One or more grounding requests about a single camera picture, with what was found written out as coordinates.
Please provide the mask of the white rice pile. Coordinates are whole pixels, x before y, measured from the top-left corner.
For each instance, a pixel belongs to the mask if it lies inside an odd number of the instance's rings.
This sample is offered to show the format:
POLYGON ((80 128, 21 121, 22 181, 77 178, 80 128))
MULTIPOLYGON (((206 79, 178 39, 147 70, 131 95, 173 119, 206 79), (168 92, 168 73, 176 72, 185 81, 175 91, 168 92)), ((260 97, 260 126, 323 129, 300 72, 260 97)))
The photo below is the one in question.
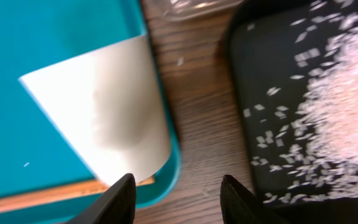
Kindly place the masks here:
POLYGON ((266 203, 358 198, 358 1, 343 1, 326 21, 338 22, 338 34, 328 37, 324 52, 310 50, 321 63, 294 80, 306 82, 296 120, 257 137, 257 147, 274 144, 278 161, 264 157, 253 166, 293 179, 284 193, 267 192, 266 203))

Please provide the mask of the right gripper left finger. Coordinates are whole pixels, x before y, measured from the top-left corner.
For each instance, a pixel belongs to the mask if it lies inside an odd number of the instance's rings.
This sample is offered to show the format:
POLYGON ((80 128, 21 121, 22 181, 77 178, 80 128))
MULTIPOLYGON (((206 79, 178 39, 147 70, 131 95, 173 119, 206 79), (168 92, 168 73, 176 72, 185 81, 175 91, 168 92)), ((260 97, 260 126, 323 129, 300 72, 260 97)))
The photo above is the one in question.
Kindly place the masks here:
POLYGON ((133 224, 135 200, 135 178, 132 174, 125 174, 66 224, 133 224))

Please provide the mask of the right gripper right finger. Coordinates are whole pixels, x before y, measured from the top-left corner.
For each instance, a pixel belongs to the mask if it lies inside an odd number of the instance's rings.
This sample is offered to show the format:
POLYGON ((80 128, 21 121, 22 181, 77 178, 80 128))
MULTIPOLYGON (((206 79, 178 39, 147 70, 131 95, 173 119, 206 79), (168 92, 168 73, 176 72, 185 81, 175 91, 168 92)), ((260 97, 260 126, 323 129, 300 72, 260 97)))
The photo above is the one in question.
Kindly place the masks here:
POLYGON ((223 176, 220 206, 224 224, 289 224, 231 175, 223 176))

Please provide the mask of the white paper cup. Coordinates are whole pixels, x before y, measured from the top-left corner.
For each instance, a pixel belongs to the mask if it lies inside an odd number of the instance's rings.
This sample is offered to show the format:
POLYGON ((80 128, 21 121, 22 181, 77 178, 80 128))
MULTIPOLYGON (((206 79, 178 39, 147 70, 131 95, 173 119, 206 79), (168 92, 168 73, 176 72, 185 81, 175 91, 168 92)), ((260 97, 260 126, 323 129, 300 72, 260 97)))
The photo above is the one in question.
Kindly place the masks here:
POLYGON ((149 39, 140 35, 23 75, 22 86, 101 182, 143 181, 172 147, 149 39))

